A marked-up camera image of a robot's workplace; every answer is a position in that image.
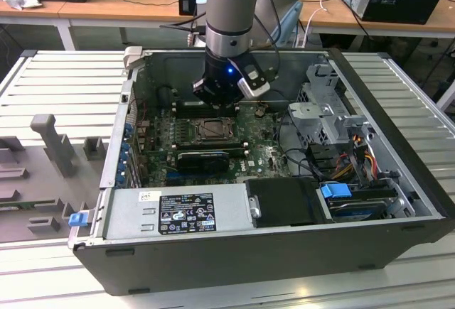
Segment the green circuit board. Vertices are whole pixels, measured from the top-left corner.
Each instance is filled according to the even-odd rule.
[[[268,112],[267,107],[240,105],[237,116],[230,118],[185,119],[174,115],[171,110],[161,110],[147,121],[146,126],[139,128],[139,155],[145,166],[142,168],[144,186],[216,185],[243,183],[248,178],[291,176],[276,141],[279,117]],[[228,130],[218,133],[221,121],[223,126],[219,125],[219,128]],[[208,139],[213,139],[210,135],[218,134],[223,139],[216,148],[205,146],[200,139],[203,131]],[[180,174],[176,165],[178,155],[194,151],[228,152],[228,171],[216,175]]]

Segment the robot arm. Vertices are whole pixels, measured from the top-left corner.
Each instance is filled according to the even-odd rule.
[[[207,0],[205,72],[193,91],[213,107],[269,90],[277,71],[263,71],[250,52],[256,0]]]

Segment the floor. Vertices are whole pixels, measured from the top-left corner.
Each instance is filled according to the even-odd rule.
[[[56,28],[52,26],[5,25],[0,28],[0,81],[3,80],[23,49],[63,50]],[[186,33],[166,29],[127,29],[130,45],[145,48],[182,48],[186,46]],[[75,28],[75,35],[81,50],[124,50],[118,28]],[[416,82],[427,76],[435,62],[446,50],[450,39],[423,39],[409,57],[403,68]],[[360,47],[360,37],[350,50]],[[391,51],[400,51],[400,41],[391,46]],[[444,57],[424,86],[424,91],[432,96],[454,69],[455,60]]]

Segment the warning label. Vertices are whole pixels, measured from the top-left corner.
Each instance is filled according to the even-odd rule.
[[[161,234],[216,231],[213,194],[161,196],[158,228]]]

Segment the desk leg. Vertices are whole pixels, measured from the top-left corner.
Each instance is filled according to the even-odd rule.
[[[441,96],[441,98],[436,103],[436,105],[442,111],[445,111],[449,107],[449,105],[454,101],[454,99],[455,99],[455,81],[452,82],[451,86]]]
[[[120,38],[122,39],[122,44],[128,45],[129,41],[128,41],[128,35],[127,35],[126,28],[120,27],[119,30],[120,30]]]
[[[69,20],[56,19],[54,26],[58,29],[65,50],[76,51],[78,47],[74,40],[73,28],[71,27]]]

